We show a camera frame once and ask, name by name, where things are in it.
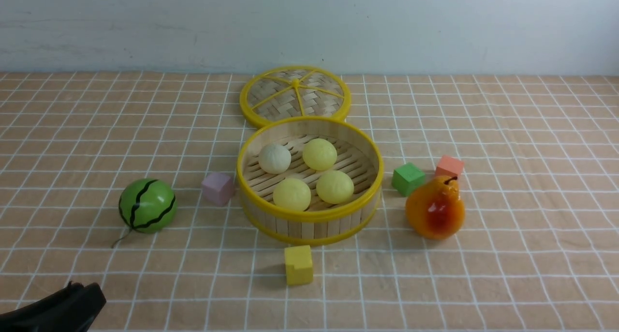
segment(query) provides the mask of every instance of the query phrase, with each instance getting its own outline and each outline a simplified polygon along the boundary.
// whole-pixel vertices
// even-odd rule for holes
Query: watermelon stripe
[[[131,207],[131,218],[130,218],[130,227],[135,229],[135,211],[137,211],[137,209],[140,208],[140,198],[142,197],[142,195],[144,195],[144,193],[146,193],[146,191],[148,191],[148,187],[150,187],[151,184],[157,182],[158,180],[150,180],[148,182],[146,182],[146,184],[144,185],[144,188],[142,188],[142,190],[137,193],[137,196],[135,196],[135,204],[133,204],[133,206]]]
[[[127,226],[131,226],[129,224],[129,222],[127,222],[127,219],[124,218],[124,215],[122,214],[122,207],[120,207],[120,204],[122,203],[122,197],[118,198],[118,212],[120,212],[120,218],[122,218],[122,221],[127,225]]]
[[[174,196],[174,198],[172,198],[172,202],[170,202],[170,206],[166,207],[165,210],[163,210],[161,212],[161,215],[159,215],[159,217],[157,217],[156,219],[152,219],[149,220],[148,222],[146,222],[145,224],[140,224],[139,226],[135,226],[133,227],[134,229],[140,229],[140,228],[148,228],[149,226],[151,226],[152,224],[155,224],[159,221],[161,221],[161,219],[163,219],[163,216],[166,215],[166,213],[168,213],[169,211],[172,210],[172,207],[174,207],[174,203],[177,201],[177,196]]]

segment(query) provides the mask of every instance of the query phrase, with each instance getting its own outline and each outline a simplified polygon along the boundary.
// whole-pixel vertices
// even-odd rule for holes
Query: pear stem
[[[445,185],[449,186],[449,182],[451,181],[457,181],[458,180],[458,176],[453,176],[452,178],[448,179],[445,181]]]

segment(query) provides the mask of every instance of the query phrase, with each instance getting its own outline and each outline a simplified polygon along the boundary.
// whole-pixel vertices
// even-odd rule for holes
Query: yellow rim
[[[253,224],[254,227],[256,227],[262,233],[265,233],[266,235],[269,235],[273,239],[279,240],[283,243],[295,244],[295,245],[308,244],[309,246],[325,246],[325,245],[334,244],[344,239],[348,239],[349,237],[352,237],[354,234],[357,234],[359,231],[365,228],[365,226],[367,226],[367,224],[374,218],[376,209],[378,209],[378,203],[376,203],[376,207],[374,207],[374,210],[372,210],[372,213],[370,213],[367,219],[363,220],[363,222],[361,222],[361,224],[359,224],[358,226],[352,228],[351,230],[345,233],[341,233],[340,235],[336,235],[334,237],[329,237],[329,238],[322,238],[322,239],[299,239],[299,238],[286,237],[285,235],[278,234],[272,230],[265,228],[265,226],[260,224],[250,214],[250,212],[247,210],[245,203],[243,201],[241,201],[241,206],[243,206],[243,211],[245,211],[245,215],[247,216],[247,219],[250,220],[251,224]]]
[[[344,83],[340,77],[336,76],[335,74],[333,74],[332,72],[329,72],[327,70],[323,70],[323,69],[319,69],[318,67],[312,67],[312,66],[303,66],[303,65],[290,65],[290,66],[284,66],[284,67],[278,67],[276,69],[272,69],[272,70],[268,70],[267,72],[263,72],[262,74],[255,76],[254,78],[252,78],[250,81],[248,81],[245,86],[243,87],[243,89],[241,90],[241,95],[239,96],[239,102],[241,104],[241,111],[243,112],[243,116],[245,116],[245,119],[254,127],[260,128],[260,127],[265,127],[266,125],[270,125],[272,124],[272,121],[266,120],[265,118],[258,116],[256,114],[256,112],[254,112],[254,109],[252,108],[252,106],[250,106],[250,104],[247,101],[247,95],[250,92],[250,89],[252,88],[252,86],[261,78],[266,78],[266,79],[270,79],[270,80],[277,80],[277,81],[283,81],[284,83],[288,83],[291,84],[290,87],[287,87],[285,90],[281,90],[280,92],[284,92],[284,91],[288,91],[290,89],[292,89],[292,83],[291,81],[285,80],[285,79],[279,79],[279,78],[274,78],[272,76],[269,76],[272,73],[275,72],[280,72],[283,70],[291,70],[291,69],[304,69],[304,70],[308,70],[309,73],[306,74],[305,76],[303,76],[302,79],[304,79],[305,77],[309,76],[310,74],[314,73],[314,72],[320,72],[322,74],[325,74],[329,77],[331,77],[333,80],[335,80],[338,85],[342,88],[342,91],[344,93],[344,95],[340,95],[340,94],[334,94],[331,91],[326,91],[323,89],[317,89],[315,87],[309,87],[309,86],[302,86],[301,88],[304,89],[314,89],[314,90],[318,90],[318,91],[322,91],[328,94],[331,94],[333,96],[342,98],[342,106],[340,107],[340,109],[335,112],[334,114],[332,114],[331,117],[329,118],[334,118],[335,120],[338,121],[343,121],[346,116],[348,115],[349,111],[350,111],[350,90],[348,88],[348,86],[346,85],[346,83]],[[301,96],[298,93],[298,90],[296,90],[296,96],[297,99],[299,101],[301,101]],[[271,95],[268,100],[270,100],[270,98],[273,98],[275,96],[277,96],[277,94],[279,94],[280,92],[277,92],[276,94]]]
[[[283,124],[286,124],[289,122],[295,122],[295,121],[334,122],[340,125],[344,125],[345,127],[348,127],[352,131],[355,131],[356,133],[361,135],[363,138],[365,138],[365,140],[367,140],[369,144],[372,146],[372,149],[374,149],[374,153],[378,157],[378,171],[376,171],[376,180],[372,182],[372,185],[369,187],[369,189],[365,191],[363,195],[358,197],[356,200],[350,202],[349,204],[336,207],[334,209],[327,209],[327,210],[320,210],[320,211],[290,211],[282,207],[276,206],[274,204],[271,204],[270,202],[267,202],[267,200],[264,200],[263,198],[259,197],[256,193],[254,193],[254,191],[251,190],[250,185],[247,184],[247,181],[245,180],[245,178],[243,178],[243,156],[245,155],[245,152],[247,151],[247,147],[249,147],[250,144],[264,131],[272,129],[273,127],[276,127],[277,125],[283,125]],[[357,129],[353,125],[350,125],[343,121],[339,121],[333,117],[330,117],[330,118],[295,117],[295,118],[287,118],[285,120],[280,120],[280,121],[271,123],[269,125],[266,125],[265,127],[258,129],[258,131],[254,132],[254,134],[250,136],[250,138],[248,138],[247,142],[245,142],[245,144],[243,145],[243,148],[241,148],[241,152],[239,152],[239,156],[236,161],[236,176],[237,176],[237,180],[239,182],[239,188],[241,189],[241,191],[245,193],[245,195],[247,195],[248,198],[250,198],[250,200],[254,202],[254,204],[256,204],[256,206],[258,206],[260,209],[263,209],[264,211],[266,211],[267,213],[270,213],[271,215],[275,217],[286,219],[286,220],[291,220],[295,222],[325,222],[329,220],[339,219],[343,216],[353,213],[354,211],[357,211],[358,209],[365,206],[368,202],[370,202],[371,198],[376,194],[377,191],[379,191],[381,187],[381,183],[383,182],[383,175],[384,175],[383,157],[381,156],[380,151],[378,150],[378,147],[376,146],[376,144],[374,144],[371,138],[369,138],[369,136],[367,136],[363,131]]]

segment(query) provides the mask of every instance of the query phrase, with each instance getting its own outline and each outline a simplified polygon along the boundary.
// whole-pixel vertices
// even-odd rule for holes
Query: orange pear
[[[465,207],[457,177],[436,176],[406,199],[406,218],[422,237],[444,240],[464,223]]]

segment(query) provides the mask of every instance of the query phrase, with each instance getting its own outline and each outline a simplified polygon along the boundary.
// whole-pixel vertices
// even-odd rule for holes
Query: yellow block
[[[309,245],[287,247],[283,249],[283,257],[288,285],[305,285],[314,280],[314,264]]]

